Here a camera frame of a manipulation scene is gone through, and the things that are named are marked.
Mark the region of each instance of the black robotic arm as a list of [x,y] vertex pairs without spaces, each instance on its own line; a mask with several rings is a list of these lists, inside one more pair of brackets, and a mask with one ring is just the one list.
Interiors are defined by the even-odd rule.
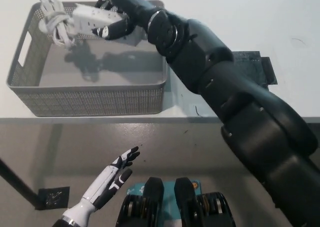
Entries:
[[295,227],[320,226],[320,171],[309,156],[317,139],[282,99],[240,73],[230,49],[205,25],[184,19],[147,0],[99,0],[126,18],[93,33],[106,40],[136,26],[166,57],[183,84],[199,94],[222,121],[221,133],[239,160],[268,191]]

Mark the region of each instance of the robotic arm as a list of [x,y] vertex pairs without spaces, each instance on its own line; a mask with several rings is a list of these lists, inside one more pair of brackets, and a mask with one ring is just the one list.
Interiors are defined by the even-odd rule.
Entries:
[[87,227],[90,215],[105,206],[131,176],[131,169],[125,170],[119,177],[117,174],[132,165],[132,161],[140,154],[137,151],[138,147],[129,149],[108,165],[90,185],[80,202],[66,210],[53,227]]
[[239,160],[295,227],[320,226],[320,171],[309,159],[314,134],[282,99],[241,74],[230,49],[205,25],[147,0],[98,0],[126,18],[92,32],[106,40],[136,26],[183,84],[201,95],[222,121],[221,133]]

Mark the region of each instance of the black pole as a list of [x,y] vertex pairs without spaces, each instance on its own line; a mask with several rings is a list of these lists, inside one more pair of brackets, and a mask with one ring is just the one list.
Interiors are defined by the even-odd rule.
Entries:
[[18,191],[36,210],[43,210],[46,204],[32,191],[1,159],[0,176]]

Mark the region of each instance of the teal box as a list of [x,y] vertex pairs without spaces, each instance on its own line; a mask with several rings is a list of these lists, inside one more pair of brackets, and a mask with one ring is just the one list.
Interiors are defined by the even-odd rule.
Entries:
[[[196,195],[201,194],[201,184],[199,180],[191,180]],[[162,208],[159,215],[158,227],[182,227],[181,216],[176,202],[175,181],[163,182],[164,195]],[[127,190],[127,195],[142,196],[145,183],[137,183]]]

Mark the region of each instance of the gray plastic basket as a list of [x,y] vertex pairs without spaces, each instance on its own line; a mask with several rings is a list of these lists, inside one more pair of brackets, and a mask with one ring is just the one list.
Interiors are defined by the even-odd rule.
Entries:
[[[158,0],[151,0],[163,6]],[[81,4],[93,5],[93,2]],[[64,2],[71,15],[74,2]],[[38,117],[146,115],[162,111],[168,67],[156,48],[135,32],[118,42],[79,35],[68,51],[39,31],[40,3],[27,18],[7,78],[11,90]],[[27,32],[32,40],[22,66],[19,55]]]

